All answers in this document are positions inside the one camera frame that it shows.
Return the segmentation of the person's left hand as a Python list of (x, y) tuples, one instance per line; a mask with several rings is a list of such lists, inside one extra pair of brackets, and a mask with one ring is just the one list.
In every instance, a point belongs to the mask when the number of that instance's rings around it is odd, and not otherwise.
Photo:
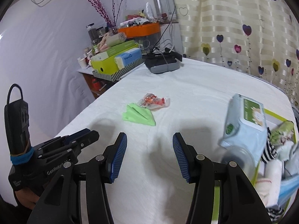
[(34, 209), (40, 199), (40, 197), (29, 188), (15, 191), (15, 195), (21, 205), (31, 210)]

